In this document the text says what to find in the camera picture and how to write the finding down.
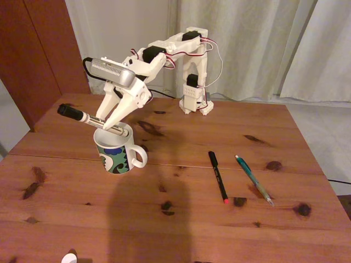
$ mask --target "robotic arm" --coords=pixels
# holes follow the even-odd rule
[[[184,99],[179,102],[179,106],[186,114],[196,110],[204,115],[210,112],[213,103],[207,101],[205,80],[207,52],[211,49],[207,50],[208,42],[201,40],[207,34],[205,29],[188,27],[187,33],[176,34],[165,41],[152,42],[138,52],[132,51],[133,55],[123,63],[106,57],[93,59],[90,74],[106,80],[106,95],[97,111],[97,117],[105,119],[118,104],[103,128],[111,128],[137,108],[144,107],[152,98],[146,84],[154,80],[163,67],[175,68],[175,61],[184,55],[183,78],[186,84],[183,86]],[[191,64],[195,64],[199,75],[189,74]]]

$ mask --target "mug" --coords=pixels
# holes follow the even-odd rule
[[[102,129],[97,129],[94,133],[94,142],[106,171],[113,174],[124,174],[132,170],[134,166],[144,167],[148,162],[148,155],[143,148],[134,144],[132,127],[122,122],[117,125],[128,130],[127,137]],[[140,154],[142,162],[137,160],[136,153]]]

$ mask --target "black pen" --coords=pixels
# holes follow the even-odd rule
[[[220,177],[216,155],[214,155],[214,152],[212,152],[212,151],[208,152],[208,155],[210,157],[214,173],[216,174],[216,178],[217,178],[218,186],[219,186],[219,189],[220,189],[220,194],[222,195],[222,198],[223,198],[223,202],[225,204],[228,204],[229,200],[228,200],[227,193],[225,192],[225,189],[224,189],[222,178]]]
[[[104,120],[96,118],[95,116],[91,116],[83,111],[77,110],[76,108],[72,108],[66,104],[61,104],[57,109],[57,113],[59,115],[69,117],[71,119],[75,119],[79,122],[87,123],[91,126],[94,126],[100,129],[102,129],[105,124]],[[119,127],[117,125],[112,126],[107,131],[123,137],[128,136],[128,130],[123,127]]]

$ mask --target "wooden table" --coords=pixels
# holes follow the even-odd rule
[[[0,262],[60,262],[72,248],[82,262],[351,262],[351,223],[285,106],[215,101],[208,116],[185,115],[179,100],[155,98],[124,120],[148,165],[112,175],[94,127],[56,113],[94,113],[102,99],[64,95],[0,163]]]

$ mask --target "red and white wire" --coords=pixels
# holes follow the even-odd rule
[[[203,41],[203,43],[206,43],[206,44],[209,44],[211,46],[210,49],[206,49],[205,52],[203,52],[202,54],[199,54],[199,53],[188,53],[188,52],[185,52],[185,51],[179,51],[177,53],[174,53],[174,54],[169,54],[169,53],[165,53],[166,57],[172,57],[172,56],[175,56],[175,55],[178,55],[178,54],[185,54],[185,55],[188,55],[188,56],[203,56],[205,55],[207,52],[211,51],[213,49],[213,45],[210,43],[210,42],[207,42],[207,41]]]
[[[206,89],[203,88],[205,90],[205,100],[206,100],[206,106],[202,107],[202,108],[197,108],[197,110],[202,110],[203,108],[206,108],[208,106],[208,103],[207,103],[207,94],[206,94]]]
[[[217,47],[217,53],[218,53],[218,56],[219,56],[219,59],[220,59],[220,72],[219,72],[218,77],[217,77],[213,82],[211,82],[209,85],[206,85],[206,86],[198,86],[199,88],[207,88],[208,86],[210,86],[210,85],[212,85],[214,82],[216,82],[216,81],[219,79],[219,77],[221,76],[222,70],[223,70],[223,59],[222,59],[222,57],[220,56],[218,45],[217,45],[217,43],[216,43],[214,40],[209,39],[209,38],[207,38],[207,37],[201,37],[201,40],[202,40],[203,42],[212,42],[213,44],[215,44],[216,47]]]
[[[176,64],[173,61],[173,59],[171,58],[167,58],[166,61],[168,61],[169,63],[171,63],[173,65],[173,67],[168,67],[168,66],[163,66],[164,68],[168,69],[168,70],[174,70],[176,68]]]

